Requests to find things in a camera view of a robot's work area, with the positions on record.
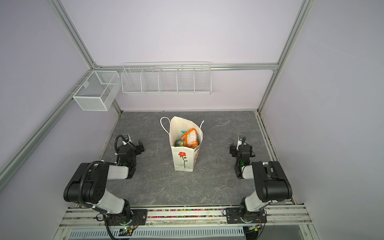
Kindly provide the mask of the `green candy bag back side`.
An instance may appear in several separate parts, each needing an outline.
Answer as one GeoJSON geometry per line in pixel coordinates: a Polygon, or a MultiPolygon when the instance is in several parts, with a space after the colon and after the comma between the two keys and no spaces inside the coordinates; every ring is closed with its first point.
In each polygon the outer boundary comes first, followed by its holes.
{"type": "Polygon", "coordinates": [[[175,147],[184,147],[185,142],[183,140],[176,140],[175,141],[175,147]]]}

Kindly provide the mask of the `orange Fox's fruits candy bag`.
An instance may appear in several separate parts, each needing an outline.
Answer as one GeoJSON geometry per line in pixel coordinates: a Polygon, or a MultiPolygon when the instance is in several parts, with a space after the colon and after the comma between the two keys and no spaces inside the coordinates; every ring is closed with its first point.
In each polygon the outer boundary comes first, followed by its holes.
{"type": "Polygon", "coordinates": [[[197,148],[199,145],[197,130],[195,128],[188,130],[181,136],[181,140],[184,142],[184,147],[197,148]]]}

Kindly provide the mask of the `white floral paper bag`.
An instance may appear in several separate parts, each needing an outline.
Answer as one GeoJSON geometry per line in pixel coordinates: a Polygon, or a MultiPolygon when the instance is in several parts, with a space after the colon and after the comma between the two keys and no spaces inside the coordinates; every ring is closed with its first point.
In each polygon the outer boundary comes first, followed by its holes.
{"type": "Polygon", "coordinates": [[[168,117],[162,117],[160,119],[160,124],[163,130],[165,130],[165,132],[169,136],[169,142],[171,146],[175,170],[183,172],[193,172],[204,138],[203,131],[201,129],[202,125],[198,126],[190,120],[176,116],[171,119],[169,119],[168,117]],[[181,136],[192,128],[195,128],[198,133],[198,147],[195,149],[187,147],[175,147],[175,141],[180,140],[181,136]]]}

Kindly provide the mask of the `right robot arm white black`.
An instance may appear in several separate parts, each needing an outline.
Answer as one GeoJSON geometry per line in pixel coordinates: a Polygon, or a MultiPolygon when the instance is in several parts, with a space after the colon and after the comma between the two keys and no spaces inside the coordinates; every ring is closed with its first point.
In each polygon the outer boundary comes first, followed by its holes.
{"type": "Polygon", "coordinates": [[[232,222],[240,220],[244,223],[264,223],[265,207],[292,198],[291,184],[279,162],[251,162],[251,158],[256,155],[253,147],[247,144],[244,135],[239,136],[236,144],[230,145],[230,154],[236,158],[234,165],[236,177],[253,180],[255,191],[242,199],[239,205],[239,217],[232,217],[229,210],[226,214],[232,222]]]}

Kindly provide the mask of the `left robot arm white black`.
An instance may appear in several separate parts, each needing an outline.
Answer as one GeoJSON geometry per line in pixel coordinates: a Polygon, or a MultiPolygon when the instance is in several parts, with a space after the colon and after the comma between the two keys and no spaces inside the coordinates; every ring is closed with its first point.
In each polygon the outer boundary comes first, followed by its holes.
{"type": "Polygon", "coordinates": [[[93,161],[79,165],[64,190],[64,200],[99,212],[108,223],[120,220],[121,225],[129,225],[135,217],[130,203],[110,193],[107,181],[132,179],[137,156],[145,151],[145,147],[141,140],[134,144],[126,134],[115,138],[114,149],[115,162],[93,161]]]}

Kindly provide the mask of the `white mesh box basket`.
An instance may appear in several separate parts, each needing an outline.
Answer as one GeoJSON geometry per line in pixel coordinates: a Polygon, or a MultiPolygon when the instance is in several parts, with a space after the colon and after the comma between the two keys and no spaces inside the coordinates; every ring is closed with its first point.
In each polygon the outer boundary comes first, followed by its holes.
{"type": "Polygon", "coordinates": [[[83,111],[107,112],[121,86],[117,71],[92,71],[73,99],[83,111]]]}

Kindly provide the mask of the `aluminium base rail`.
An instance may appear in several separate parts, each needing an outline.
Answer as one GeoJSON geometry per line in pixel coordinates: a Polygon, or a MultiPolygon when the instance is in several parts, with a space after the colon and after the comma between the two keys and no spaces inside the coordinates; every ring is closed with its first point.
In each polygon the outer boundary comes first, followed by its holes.
{"type": "MultiPolygon", "coordinates": [[[[128,225],[139,227],[221,227],[247,225],[312,225],[304,205],[268,205],[260,217],[246,220],[238,206],[138,207],[128,225]]],[[[92,209],[69,208],[59,229],[103,228],[103,216],[92,209]]]]}

